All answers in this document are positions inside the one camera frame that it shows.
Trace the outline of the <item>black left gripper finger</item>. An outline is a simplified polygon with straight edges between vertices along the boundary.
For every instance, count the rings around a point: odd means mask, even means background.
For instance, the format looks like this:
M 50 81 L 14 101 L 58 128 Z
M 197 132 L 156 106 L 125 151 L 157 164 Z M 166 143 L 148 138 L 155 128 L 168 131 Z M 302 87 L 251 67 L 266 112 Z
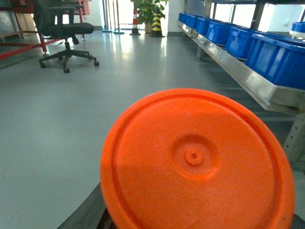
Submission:
M 59 229 L 111 229 L 112 219 L 105 206 L 100 183 Z

